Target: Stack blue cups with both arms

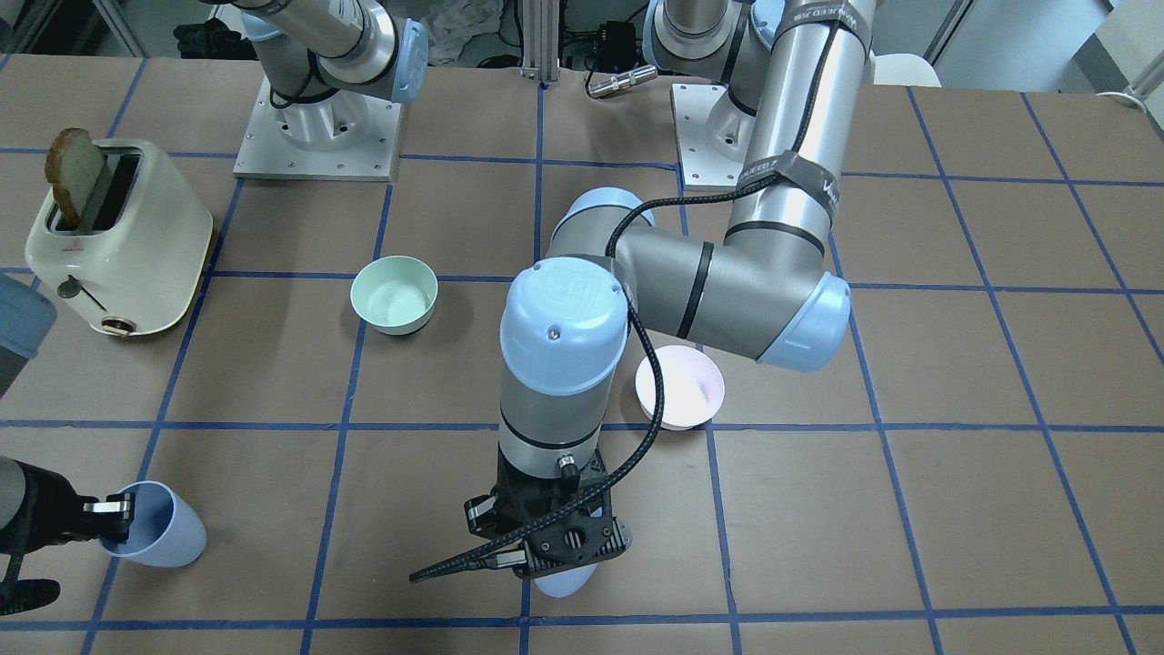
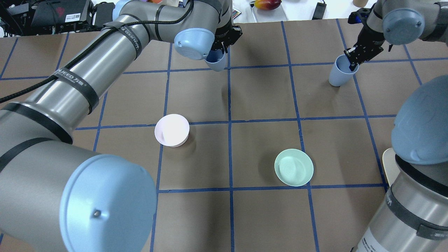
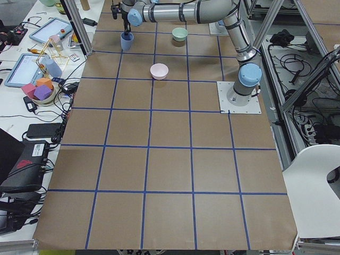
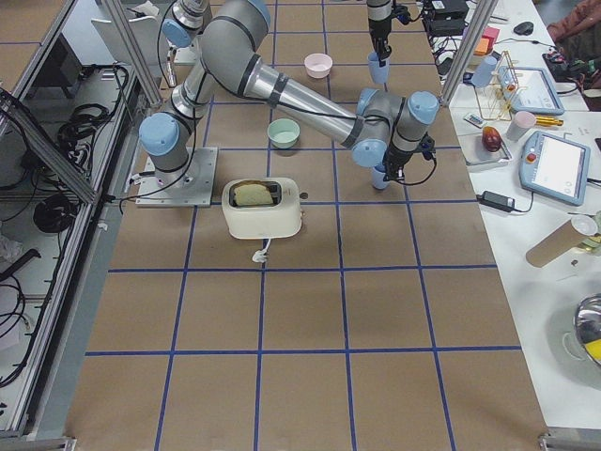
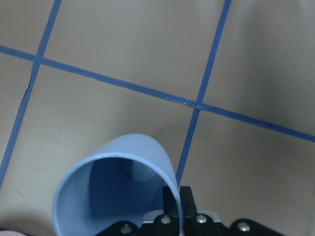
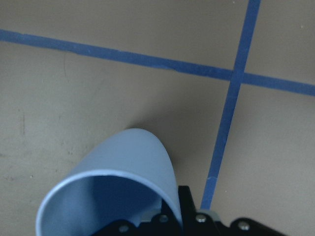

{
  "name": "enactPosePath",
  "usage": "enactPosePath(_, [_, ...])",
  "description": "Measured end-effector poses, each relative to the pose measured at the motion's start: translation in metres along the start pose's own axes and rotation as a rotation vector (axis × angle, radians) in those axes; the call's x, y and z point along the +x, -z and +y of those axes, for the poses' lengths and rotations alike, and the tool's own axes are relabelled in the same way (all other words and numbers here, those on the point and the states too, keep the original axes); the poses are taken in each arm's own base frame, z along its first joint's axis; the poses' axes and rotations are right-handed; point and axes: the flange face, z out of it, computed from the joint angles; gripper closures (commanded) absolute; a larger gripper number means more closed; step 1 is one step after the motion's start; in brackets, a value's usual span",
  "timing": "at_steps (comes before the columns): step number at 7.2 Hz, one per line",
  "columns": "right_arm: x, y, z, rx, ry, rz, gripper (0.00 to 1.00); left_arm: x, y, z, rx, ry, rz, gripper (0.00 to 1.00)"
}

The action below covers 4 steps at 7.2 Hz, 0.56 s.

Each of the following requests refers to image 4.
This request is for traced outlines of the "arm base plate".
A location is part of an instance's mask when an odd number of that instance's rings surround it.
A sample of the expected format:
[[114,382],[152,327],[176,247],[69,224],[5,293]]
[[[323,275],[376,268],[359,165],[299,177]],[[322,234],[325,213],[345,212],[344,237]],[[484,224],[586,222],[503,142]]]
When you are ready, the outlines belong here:
[[187,150],[193,156],[192,162],[172,175],[156,171],[150,157],[146,158],[145,170],[153,175],[142,178],[134,199],[137,205],[148,208],[210,206],[219,150],[216,147],[187,147]]

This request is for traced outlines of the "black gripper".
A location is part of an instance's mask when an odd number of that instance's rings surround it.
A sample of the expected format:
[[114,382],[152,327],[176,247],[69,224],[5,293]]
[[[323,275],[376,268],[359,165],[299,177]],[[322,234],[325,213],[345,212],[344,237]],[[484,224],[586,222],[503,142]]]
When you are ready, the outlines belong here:
[[390,31],[387,29],[370,29],[370,38],[374,49],[374,58],[381,67],[389,63],[391,46],[388,41]]
[[398,148],[388,148],[384,155],[381,172],[387,181],[404,182],[404,167],[411,159],[411,153]]

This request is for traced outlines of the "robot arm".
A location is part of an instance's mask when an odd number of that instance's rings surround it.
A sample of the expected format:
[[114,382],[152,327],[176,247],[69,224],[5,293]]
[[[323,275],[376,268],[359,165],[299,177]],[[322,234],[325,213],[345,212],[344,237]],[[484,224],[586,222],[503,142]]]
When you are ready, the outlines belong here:
[[408,8],[393,0],[367,0],[367,17],[370,39],[377,61],[384,67],[392,54],[388,37],[394,20],[407,25],[411,21]]
[[231,95],[279,109],[350,150],[353,161],[382,181],[404,183],[415,154],[436,159],[428,130],[439,110],[428,91],[399,97],[366,88],[355,112],[321,96],[266,64],[257,50],[270,29],[262,1],[226,1],[213,13],[208,1],[176,1],[162,31],[177,47],[199,40],[193,69],[159,113],[145,118],[139,138],[167,183],[179,180],[191,162],[186,143],[206,114],[216,86]]

